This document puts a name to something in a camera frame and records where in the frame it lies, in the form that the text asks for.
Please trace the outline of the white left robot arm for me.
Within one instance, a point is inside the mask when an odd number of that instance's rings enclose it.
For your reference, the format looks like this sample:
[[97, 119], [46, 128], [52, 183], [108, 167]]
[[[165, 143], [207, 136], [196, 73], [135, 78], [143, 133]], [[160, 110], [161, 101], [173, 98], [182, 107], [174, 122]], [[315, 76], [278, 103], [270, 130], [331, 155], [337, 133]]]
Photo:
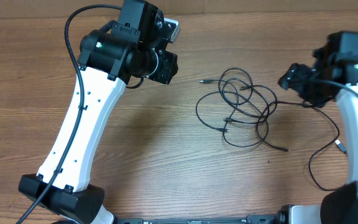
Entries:
[[125, 1], [117, 20], [92, 30], [71, 61], [76, 84], [62, 126], [46, 160], [25, 174], [19, 192], [65, 217], [67, 223], [116, 223], [103, 205], [104, 190], [90, 182], [94, 155], [110, 114], [132, 77], [170, 83], [178, 71], [179, 22], [147, 1]]

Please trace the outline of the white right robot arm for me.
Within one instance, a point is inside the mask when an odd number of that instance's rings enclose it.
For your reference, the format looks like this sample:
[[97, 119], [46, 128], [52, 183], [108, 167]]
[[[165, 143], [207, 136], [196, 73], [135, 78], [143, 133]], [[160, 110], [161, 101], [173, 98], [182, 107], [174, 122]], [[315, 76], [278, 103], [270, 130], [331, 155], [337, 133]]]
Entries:
[[287, 205], [279, 223], [358, 223], [358, 32], [328, 35], [325, 46], [313, 52], [312, 67], [294, 63], [279, 79], [312, 107], [334, 100], [341, 114], [347, 143], [348, 178], [345, 185], [316, 205]]

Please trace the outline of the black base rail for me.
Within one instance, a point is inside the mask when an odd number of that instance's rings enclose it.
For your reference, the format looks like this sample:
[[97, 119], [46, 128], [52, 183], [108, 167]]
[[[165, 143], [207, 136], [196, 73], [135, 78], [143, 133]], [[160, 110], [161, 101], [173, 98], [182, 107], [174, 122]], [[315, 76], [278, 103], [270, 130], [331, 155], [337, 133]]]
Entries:
[[118, 218], [115, 215], [92, 221], [92, 224], [322, 224], [321, 205], [284, 205], [275, 214], [250, 214], [234, 218]]

